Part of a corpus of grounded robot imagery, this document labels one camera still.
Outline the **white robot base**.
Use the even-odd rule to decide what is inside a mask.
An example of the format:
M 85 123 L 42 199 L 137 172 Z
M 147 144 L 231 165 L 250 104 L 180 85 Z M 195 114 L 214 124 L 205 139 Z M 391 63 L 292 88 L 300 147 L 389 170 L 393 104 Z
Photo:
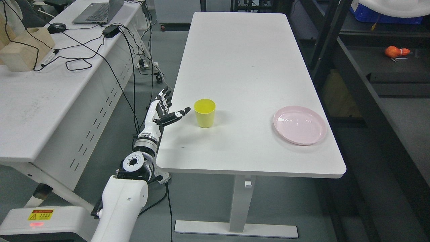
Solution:
M 8 242 L 89 242 L 98 220 L 78 206 L 12 209 L 1 224 Z

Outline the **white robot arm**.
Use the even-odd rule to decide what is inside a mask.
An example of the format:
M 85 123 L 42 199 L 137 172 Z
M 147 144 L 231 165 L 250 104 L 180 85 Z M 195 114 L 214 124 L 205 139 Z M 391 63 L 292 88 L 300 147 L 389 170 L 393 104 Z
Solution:
M 148 184 L 162 179 L 155 174 L 160 136 L 143 133 L 133 151 L 120 163 L 103 190 L 91 215 L 99 219 L 92 242 L 128 242 L 148 199 Z

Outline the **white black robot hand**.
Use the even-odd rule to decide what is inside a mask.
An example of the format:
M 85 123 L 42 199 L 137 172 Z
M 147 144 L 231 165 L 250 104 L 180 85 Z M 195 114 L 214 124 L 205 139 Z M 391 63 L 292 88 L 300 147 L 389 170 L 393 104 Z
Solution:
M 151 102 L 149 110 L 144 120 L 144 130 L 138 134 L 138 138 L 151 137 L 159 141 L 165 126 L 173 124 L 183 118 L 189 111 L 190 107 L 169 112 L 172 105 L 171 91 L 168 87 L 163 88 Z

